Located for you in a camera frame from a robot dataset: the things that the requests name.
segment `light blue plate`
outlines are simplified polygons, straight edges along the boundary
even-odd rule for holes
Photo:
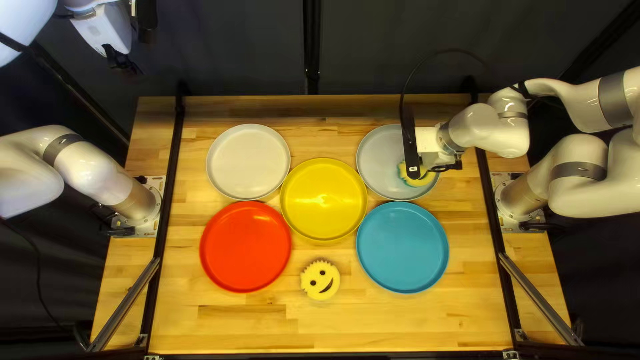
[[[362,221],[358,260],[385,289],[411,294],[434,285],[447,268],[449,243],[433,215],[409,202],[388,202]]]

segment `metal rail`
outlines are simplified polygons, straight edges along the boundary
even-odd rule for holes
[[[525,274],[515,265],[515,263],[509,258],[509,256],[501,252],[500,265],[509,272],[509,274],[516,279],[518,284],[524,289],[529,298],[536,305],[538,310],[545,316],[547,321],[551,324],[554,330],[560,335],[565,343],[574,346],[584,346],[582,340],[571,330],[571,327],[567,325],[564,320],[556,313],[556,310],[547,302],[542,294],[536,289],[536,287],[529,281]]]
[[[86,348],[86,351],[96,352],[104,349],[107,343],[109,343],[111,337],[118,330],[118,327],[122,323],[122,320],[124,320],[124,317],[127,316],[127,313],[133,306],[142,290],[158,270],[159,264],[160,258],[153,258],[151,259],[151,261],[149,261],[147,267],[142,270],[142,273],[138,277],[138,280],[136,280],[133,286],[131,286],[127,294],[124,295],[124,298],[122,299],[116,310],[113,312],[113,314],[111,314],[111,317],[109,317],[109,320],[107,320],[107,322],[104,324],[95,339]]]

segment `gray joint band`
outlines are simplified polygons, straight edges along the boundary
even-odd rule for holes
[[[569,161],[568,163],[558,164],[551,169],[551,181],[567,176],[588,177],[601,181],[607,177],[607,169],[585,161]]]
[[[525,113],[521,113],[519,111],[503,111],[501,113],[498,114],[498,118],[499,119],[504,119],[507,117],[520,117],[523,119],[527,119],[527,114]]]
[[[465,152],[466,147],[462,147],[456,144],[456,142],[451,138],[451,135],[449,134],[450,121],[451,120],[445,122],[440,126],[440,128],[438,129],[438,139],[442,140],[442,143],[440,145],[442,146],[442,149],[447,152],[447,154],[461,154],[462,152]]]
[[[625,72],[622,71],[605,76],[598,83],[600,109],[611,127],[631,125],[634,121],[625,97],[624,79]]]
[[[44,153],[42,154],[42,159],[51,167],[53,167],[53,163],[56,162],[56,158],[58,154],[64,150],[67,146],[76,143],[86,141],[82,138],[82,136],[78,134],[64,134],[55,138],[52,142],[50,142],[46,149],[44,149]]]

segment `orange plate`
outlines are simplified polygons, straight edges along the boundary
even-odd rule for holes
[[[218,286],[248,293],[271,284],[291,255],[291,232],[279,212],[257,201],[215,214],[200,239],[200,261]]]

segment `wooden tabletop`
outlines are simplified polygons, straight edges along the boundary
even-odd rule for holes
[[[187,97],[187,115],[173,194],[150,352],[229,354],[263,352],[377,352],[501,350],[511,346],[474,149],[464,170],[442,174],[427,195],[412,201],[443,225],[450,245],[447,271],[432,288],[398,295],[374,284],[355,254],[355,234],[318,245],[293,233],[291,260],[267,288],[236,294],[217,287],[198,257],[207,221],[234,202],[218,193],[205,173],[213,140],[245,123],[278,131],[291,151],[291,168],[329,157],[355,168],[362,138],[384,124],[397,124],[397,95]],[[418,126],[432,126],[462,110],[468,96],[410,95]],[[126,169],[132,175],[166,173],[174,118],[173,97],[142,97]],[[526,171],[526,157],[488,154],[492,171]],[[279,192],[265,203],[279,209]],[[388,200],[368,190],[369,210]],[[546,234],[506,234],[508,254],[568,322]],[[112,239],[92,336],[116,308],[153,253],[155,239]],[[342,274],[336,296],[318,303],[300,290],[300,272],[323,257]],[[560,342],[522,290],[516,298],[522,328],[530,338]],[[144,294],[109,348],[128,346],[140,332]]]

